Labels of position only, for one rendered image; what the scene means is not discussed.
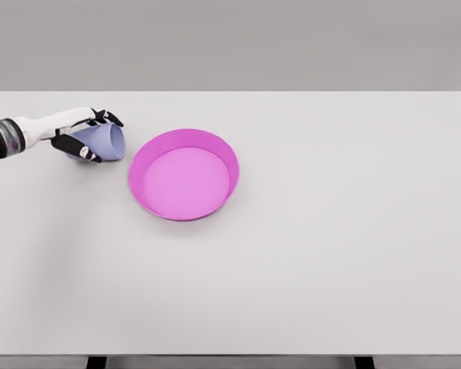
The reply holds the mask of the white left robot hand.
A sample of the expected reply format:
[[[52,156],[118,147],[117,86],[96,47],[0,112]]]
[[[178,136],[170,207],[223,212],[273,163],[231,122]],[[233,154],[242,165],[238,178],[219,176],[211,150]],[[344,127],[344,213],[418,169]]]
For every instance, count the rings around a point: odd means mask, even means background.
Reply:
[[[87,145],[68,134],[107,123],[114,123],[121,129],[124,127],[113,113],[93,108],[60,111],[40,119],[39,122],[41,125],[40,140],[49,140],[53,148],[72,158],[94,163],[101,163],[103,160]]]

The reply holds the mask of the lavender blue cup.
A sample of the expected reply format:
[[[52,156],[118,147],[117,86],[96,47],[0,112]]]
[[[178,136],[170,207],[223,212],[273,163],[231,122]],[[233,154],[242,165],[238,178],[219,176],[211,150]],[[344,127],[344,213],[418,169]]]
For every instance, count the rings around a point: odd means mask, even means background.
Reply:
[[[123,130],[114,123],[85,128],[68,135],[87,145],[103,161],[118,161],[125,155]]]

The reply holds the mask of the pink round plate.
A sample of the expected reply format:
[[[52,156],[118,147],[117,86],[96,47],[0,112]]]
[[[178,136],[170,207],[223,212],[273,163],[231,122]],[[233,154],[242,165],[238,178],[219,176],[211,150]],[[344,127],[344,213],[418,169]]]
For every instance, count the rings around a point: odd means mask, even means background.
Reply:
[[[145,143],[131,161],[128,184],[146,211],[171,221],[193,221],[220,209],[239,177],[237,155],[224,139],[185,128]]]

